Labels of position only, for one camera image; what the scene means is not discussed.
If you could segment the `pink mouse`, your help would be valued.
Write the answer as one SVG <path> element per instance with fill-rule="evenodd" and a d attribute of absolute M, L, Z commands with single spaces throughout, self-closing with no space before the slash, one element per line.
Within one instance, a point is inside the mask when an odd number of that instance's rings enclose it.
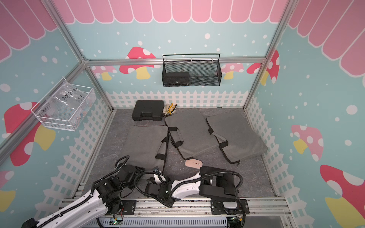
<path fill-rule="evenodd" d="M 194 169 L 200 169 L 203 166 L 203 163 L 197 159 L 189 159 L 185 161 L 185 166 Z"/>

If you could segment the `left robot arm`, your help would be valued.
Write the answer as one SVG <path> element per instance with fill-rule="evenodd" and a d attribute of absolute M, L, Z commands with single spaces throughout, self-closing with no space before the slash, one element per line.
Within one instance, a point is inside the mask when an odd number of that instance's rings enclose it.
<path fill-rule="evenodd" d="M 126 162 L 130 156 L 116 161 L 115 170 L 91 185 L 85 195 L 51 215 L 35 220 L 31 218 L 22 224 L 23 228 L 80 228 L 88 222 L 106 214 L 120 214 L 124 209 L 122 191 L 134 189 L 134 179 L 145 168 Z"/>

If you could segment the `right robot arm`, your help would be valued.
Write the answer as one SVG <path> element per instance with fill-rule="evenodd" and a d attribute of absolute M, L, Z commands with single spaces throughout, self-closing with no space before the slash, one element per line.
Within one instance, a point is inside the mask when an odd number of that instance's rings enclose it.
<path fill-rule="evenodd" d="M 211 200 L 212 214 L 247 215 L 248 205 L 239 198 L 243 177 L 235 171 L 203 166 L 191 178 L 171 180 L 154 169 L 136 178 L 135 188 L 166 207 L 178 200 L 200 195 Z"/>

